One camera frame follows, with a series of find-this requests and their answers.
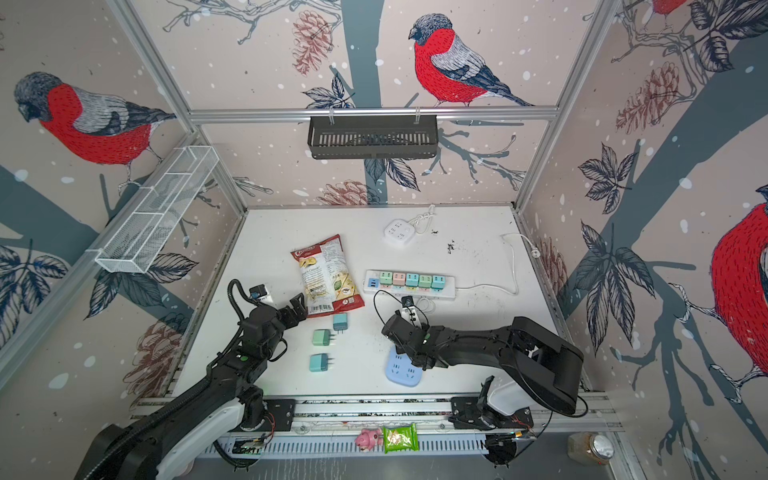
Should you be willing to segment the blue cube power socket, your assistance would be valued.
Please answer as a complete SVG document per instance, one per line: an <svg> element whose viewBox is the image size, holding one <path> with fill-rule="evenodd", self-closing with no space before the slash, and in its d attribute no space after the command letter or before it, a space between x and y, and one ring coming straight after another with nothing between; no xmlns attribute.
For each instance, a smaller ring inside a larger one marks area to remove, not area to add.
<svg viewBox="0 0 768 480"><path fill-rule="evenodd" d="M407 355L398 353L395 347L390 349L385 367L385 376L390 382L415 387L420 383L422 375L423 371L415 367Z"/></svg>

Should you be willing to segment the red white snack bag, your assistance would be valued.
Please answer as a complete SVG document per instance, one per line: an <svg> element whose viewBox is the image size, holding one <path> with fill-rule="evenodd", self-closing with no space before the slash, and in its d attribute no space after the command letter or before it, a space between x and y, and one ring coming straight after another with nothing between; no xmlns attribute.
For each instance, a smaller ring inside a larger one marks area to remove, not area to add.
<svg viewBox="0 0 768 480"><path fill-rule="evenodd" d="M309 318L365 306L350 273L340 235L291 252L298 263Z"/></svg>

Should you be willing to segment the teal plug adapter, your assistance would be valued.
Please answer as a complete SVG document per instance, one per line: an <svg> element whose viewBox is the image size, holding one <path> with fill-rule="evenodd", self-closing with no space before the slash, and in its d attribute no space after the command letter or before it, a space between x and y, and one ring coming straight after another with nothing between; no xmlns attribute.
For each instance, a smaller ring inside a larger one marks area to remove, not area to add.
<svg viewBox="0 0 768 480"><path fill-rule="evenodd" d="M407 273L405 278L405 286L409 288L418 287L419 275L414 273Z"/></svg>
<svg viewBox="0 0 768 480"><path fill-rule="evenodd" d="M333 330L335 332L344 332L349 328L348 316L346 313L338 313L333 315Z"/></svg>
<svg viewBox="0 0 768 480"><path fill-rule="evenodd" d="M309 370L312 373L325 372L331 366L332 359L326 353L313 354L309 360Z"/></svg>
<svg viewBox="0 0 768 480"><path fill-rule="evenodd" d="M445 276L432 275L429 289L431 291L443 291L446 288L447 280Z"/></svg>

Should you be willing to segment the white colourful power strip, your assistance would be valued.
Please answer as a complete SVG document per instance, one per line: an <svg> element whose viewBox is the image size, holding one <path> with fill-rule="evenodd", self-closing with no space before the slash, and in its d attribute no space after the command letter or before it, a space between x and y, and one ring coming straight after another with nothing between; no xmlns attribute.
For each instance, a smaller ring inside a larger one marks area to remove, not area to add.
<svg viewBox="0 0 768 480"><path fill-rule="evenodd" d="M382 290L395 296L418 296L453 300L457 284L453 276L400 270L367 270L363 291L374 294Z"/></svg>

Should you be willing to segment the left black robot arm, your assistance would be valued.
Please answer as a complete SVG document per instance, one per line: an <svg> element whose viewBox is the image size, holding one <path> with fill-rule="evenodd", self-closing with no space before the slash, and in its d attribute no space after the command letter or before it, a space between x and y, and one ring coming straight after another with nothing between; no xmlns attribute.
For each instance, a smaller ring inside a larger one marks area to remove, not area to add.
<svg viewBox="0 0 768 480"><path fill-rule="evenodd" d="M206 366L203 377L162 408L127 427L109 425L93 440L77 470L78 479L174 479L219 439L241 429L269 443L290 428L295 404L267 402L257 379L287 351L286 330L308 317L303 294L276 308L263 302L262 285L244 290L238 280L227 286L232 307L242 297L249 314L236 309L237 331Z"/></svg>

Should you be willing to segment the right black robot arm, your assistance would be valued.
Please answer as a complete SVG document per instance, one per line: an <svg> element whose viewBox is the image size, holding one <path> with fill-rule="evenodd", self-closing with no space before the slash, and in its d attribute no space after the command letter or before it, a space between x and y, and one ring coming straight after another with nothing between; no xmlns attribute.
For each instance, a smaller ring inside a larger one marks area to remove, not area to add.
<svg viewBox="0 0 768 480"><path fill-rule="evenodd" d="M517 316L511 325L467 331L444 326L415 326L400 314L384 323L382 334L421 370L475 365L499 369L503 383L488 376L478 397L454 397L450 423L456 429L490 431L522 428L515 415L533 404L568 418L580 418L579 385L584 355L579 348Z"/></svg>

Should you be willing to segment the green snack packet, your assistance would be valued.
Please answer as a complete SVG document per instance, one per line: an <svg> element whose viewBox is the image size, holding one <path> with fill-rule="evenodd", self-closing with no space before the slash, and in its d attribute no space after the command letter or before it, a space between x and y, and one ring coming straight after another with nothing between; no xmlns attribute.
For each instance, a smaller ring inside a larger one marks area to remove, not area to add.
<svg viewBox="0 0 768 480"><path fill-rule="evenodd" d="M409 424L401 427L383 428L382 445L386 454L401 451L418 451L420 447L417 426Z"/></svg>

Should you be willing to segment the pink pig toy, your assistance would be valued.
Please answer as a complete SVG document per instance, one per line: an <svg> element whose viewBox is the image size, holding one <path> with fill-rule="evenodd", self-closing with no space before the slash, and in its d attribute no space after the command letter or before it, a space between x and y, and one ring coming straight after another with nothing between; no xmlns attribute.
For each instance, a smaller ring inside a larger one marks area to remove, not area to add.
<svg viewBox="0 0 768 480"><path fill-rule="evenodd" d="M355 446L364 452L373 451L383 445L381 429L363 429L355 439Z"/></svg>

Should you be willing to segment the small white power strip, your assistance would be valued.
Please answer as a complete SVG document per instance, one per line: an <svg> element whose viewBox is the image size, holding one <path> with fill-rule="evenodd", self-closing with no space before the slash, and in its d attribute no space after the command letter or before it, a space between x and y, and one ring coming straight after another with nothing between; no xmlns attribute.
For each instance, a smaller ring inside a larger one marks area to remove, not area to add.
<svg viewBox="0 0 768 480"><path fill-rule="evenodd" d="M416 236L416 229L409 221L395 219L385 227L383 236L392 245L405 246Z"/></svg>

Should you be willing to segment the glass jar with lid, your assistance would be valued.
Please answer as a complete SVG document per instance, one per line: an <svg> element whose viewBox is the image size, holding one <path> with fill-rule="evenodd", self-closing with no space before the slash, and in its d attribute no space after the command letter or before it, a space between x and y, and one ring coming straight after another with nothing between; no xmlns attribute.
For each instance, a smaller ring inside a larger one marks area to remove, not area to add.
<svg viewBox="0 0 768 480"><path fill-rule="evenodd" d="M567 441L569 458L582 465L608 465L615 454L612 441L595 432L571 434Z"/></svg>

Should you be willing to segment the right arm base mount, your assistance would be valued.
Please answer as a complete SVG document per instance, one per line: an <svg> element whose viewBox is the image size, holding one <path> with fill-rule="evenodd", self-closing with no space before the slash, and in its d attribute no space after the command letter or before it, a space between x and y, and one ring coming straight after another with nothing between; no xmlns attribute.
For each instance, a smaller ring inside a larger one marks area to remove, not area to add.
<svg viewBox="0 0 768 480"><path fill-rule="evenodd" d="M531 430L534 426L529 408L503 415L480 402L478 397L458 396L450 400L448 421L455 429L491 431L497 429Z"/></svg>

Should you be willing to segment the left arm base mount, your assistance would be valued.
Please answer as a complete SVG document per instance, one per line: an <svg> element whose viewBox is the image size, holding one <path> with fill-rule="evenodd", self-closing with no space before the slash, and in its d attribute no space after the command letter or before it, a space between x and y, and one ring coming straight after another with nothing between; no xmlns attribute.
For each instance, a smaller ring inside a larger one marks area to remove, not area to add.
<svg viewBox="0 0 768 480"><path fill-rule="evenodd" d="M291 430L296 401L294 399L266 399L245 407L237 429L244 432L287 432Z"/></svg>

